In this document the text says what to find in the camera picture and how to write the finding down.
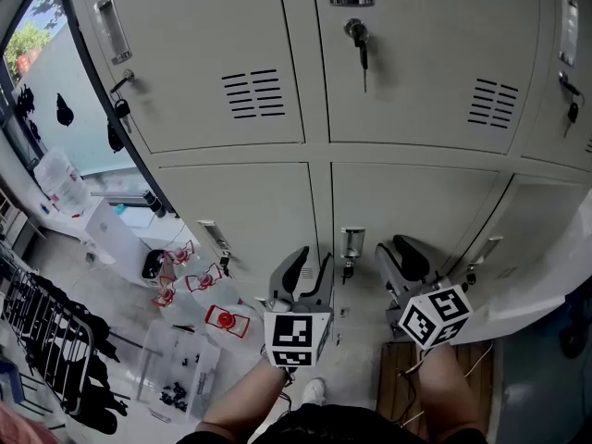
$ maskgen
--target locker vent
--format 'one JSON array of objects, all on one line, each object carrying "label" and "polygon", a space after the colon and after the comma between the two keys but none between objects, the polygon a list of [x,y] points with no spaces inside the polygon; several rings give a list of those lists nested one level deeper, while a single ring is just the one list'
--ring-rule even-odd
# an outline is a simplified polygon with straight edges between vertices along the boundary
[{"label": "locker vent", "polygon": [[477,79],[468,122],[507,129],[512,120],[517,96],[518,89],[509,85]]},{"label": "locker vent", "polygon": [[315,279],[315,272],[312,268],[303,268],[300,272],[300,278],[302,279]]},{"label": "locker vent", "polygon": [[592,154],[592,136],[588,140],[588,145],[586,145],[586,153]]},{"label": "locker vent", "polygon": [[496,276],[496,279],[507,279],[509,277],[511,277],[516,270],[518,269],[518,266],[513,266],[512,268],[506,268],[505,270],[502,270],[501,273],[499,273],[499,275]]},{"label": "locker vent", "polygon": [[222,84],[234,118],[286,115],[276,69],[223,76]]}]

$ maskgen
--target plastic storage box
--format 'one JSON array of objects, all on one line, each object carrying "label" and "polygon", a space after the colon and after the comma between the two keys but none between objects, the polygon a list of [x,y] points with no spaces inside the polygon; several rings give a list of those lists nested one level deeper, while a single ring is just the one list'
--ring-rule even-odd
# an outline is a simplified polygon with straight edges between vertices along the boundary
[{"label": "plastic storage box", "polygon": [[[220,349],[206,336],[153,321],[138,362],[135,400],[165,423],[202,419],[210,401],[219,356]],[[170,402],[176,395],[175,387],[186,392],[185,397],[177,400],[187,403],[186,410],[161,400],[165,392]]]}]

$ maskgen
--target drying rack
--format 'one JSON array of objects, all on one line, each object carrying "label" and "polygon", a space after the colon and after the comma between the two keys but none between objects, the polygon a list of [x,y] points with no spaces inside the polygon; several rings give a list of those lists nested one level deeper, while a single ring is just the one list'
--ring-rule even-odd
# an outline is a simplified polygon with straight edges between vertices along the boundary
[{"label": "drying rack", "polygon": [[[41,369],[39,366],[34,368],[59,400],[64,412],[70,415],[79,414],[82,392],[85,383],[88,382],[89,361],[94,353],[91,328],[58,298],[37,284],[31,273],[22,269],[17,269],[10,281],[2,313],[25,353],[27,353],[27,343],[33,342],[41,352],[41,357],[44,357],[43,354],[47,351],[47,361],[44,366]],[[55,357],[52,355],[54,348],[59,350],[59,354],[55,358],[55,366],[50,367],[48,365]],[[70,367],[82,360],[84,361],[82,373],[71,374]],[[64,367],[62,382],[57,378],[62,376]],[[72,402],[71,396],[73,389],[77,390],[75,402]]]}]

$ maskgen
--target locker door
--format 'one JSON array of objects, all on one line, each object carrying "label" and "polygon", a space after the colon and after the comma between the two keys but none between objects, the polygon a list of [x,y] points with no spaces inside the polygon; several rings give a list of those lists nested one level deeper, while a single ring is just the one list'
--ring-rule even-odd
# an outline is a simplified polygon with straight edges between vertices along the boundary
[{"label": "locker door", "polygon": [[592,171],[592,105],[581,106],[576,122],[568,129],[567,111],[572,97],[559,82],[564,71],[585,97],[592,94],[592,0],[575,0],[578,7],[578,39],[575,63],[559,59],[561,44],[561,0],[555,5],[555,44],[549,78],[535,127],[524,150],[529,158]]},{"label": "locker door", "polygon": [[[535,61],[538,0],[316,1],[331,141],[507,152]],[[352,18],[370,33],[367,93],[344,31]]]},{"label": "locker door", "polygon": [[585,199],[587,186],[532,176],[514,176],[496,210],[467,251],[462,272],[482,256],[492,240],[497,246],[475,270],[477,281],[467,295],[475,309],[507,295],[520,298],[521,278],[559,238]]},{"label": "locker door", "polygon": [[[498,173],[446,167],[350,164],[333,165],[336,252],[336,315],[350,307],[338,327],[387,330],[390,296],[380,285],[374,261],[378,243],[392,247],[395,234],[433,247],[434,267],[441,271],[473,223]],[[340,229],[366,229],[363,255],[354,277],[340,285]]]},{"label": "locker door", "polygon": [[121,93],[152,153],[303,142],[281,0],[113,0],[119,64],[94,10],[114,26],[113,7],[85,1],[114,80],[136,76]]},{"label": "locker door", "polygon": [[318,272],[315,216],[305,163],[163,168],[157,180],[195,237],[222,253],[199,221],[216,222],[239,281],[259,283],[267,297],[272,271],[290,253],[311,251],[302,278]]}]

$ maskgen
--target tree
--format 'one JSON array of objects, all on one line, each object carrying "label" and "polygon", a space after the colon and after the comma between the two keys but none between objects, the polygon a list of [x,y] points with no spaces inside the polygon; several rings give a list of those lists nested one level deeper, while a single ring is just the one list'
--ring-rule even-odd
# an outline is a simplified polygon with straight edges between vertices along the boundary
[{"label": "tree", "polygon": [[36,5],[31,9],[33,16],[42,15],[50,10],[54,10],[54,15],[45,25],[46,30],[55,28],[59,20],[64,16],[64,7],[62,0],[36,0]]},{"label": "tree", "polygon": [[21,31],[15,31],[4,52],[8,72],[16,84],[20,80],[17,60],[35,48],[43,48],[51,40],[49,30],[39,30],[32,21],[27,21]]}]

